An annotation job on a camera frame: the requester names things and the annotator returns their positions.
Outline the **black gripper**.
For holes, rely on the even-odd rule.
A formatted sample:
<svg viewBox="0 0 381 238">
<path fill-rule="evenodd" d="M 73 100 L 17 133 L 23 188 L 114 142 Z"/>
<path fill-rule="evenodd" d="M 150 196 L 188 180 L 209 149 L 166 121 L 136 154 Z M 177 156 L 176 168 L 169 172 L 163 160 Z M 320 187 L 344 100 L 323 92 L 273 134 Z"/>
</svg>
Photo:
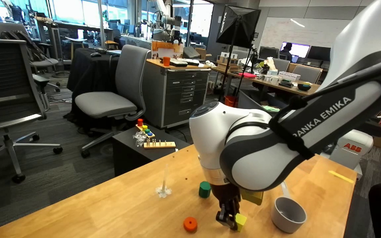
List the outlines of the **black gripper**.
<svg viewBox="0 0 381 238">
<path fill-rule="evenodd" d="M 240 212 L 240 188 L 232 184 L 213 186 L 212 192 L 220 203 L 220 211 L 216 215 L 218 223 L 228 221 L 230 231 L 237 232 L 238 225 L 236 215 Z"/>
</svg>

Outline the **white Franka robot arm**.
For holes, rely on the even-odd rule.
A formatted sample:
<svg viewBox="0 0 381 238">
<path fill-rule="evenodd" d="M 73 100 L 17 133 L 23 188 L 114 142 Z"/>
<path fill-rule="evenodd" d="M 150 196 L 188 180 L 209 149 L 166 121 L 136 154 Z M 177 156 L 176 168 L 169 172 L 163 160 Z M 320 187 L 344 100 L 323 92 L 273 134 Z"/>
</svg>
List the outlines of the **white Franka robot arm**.
<svg viewBox="0 0 381 238">
<path fill-rule="evenodd" d="M 337 35 L 319 89 L 270 115 L 209 102 L 189 118 L 207 182 L 220 203 L 216 220 L 234 231 L 241 194 L 282 184 L 303 162 L 381 112 L 381 0 Z"/>
</svg>

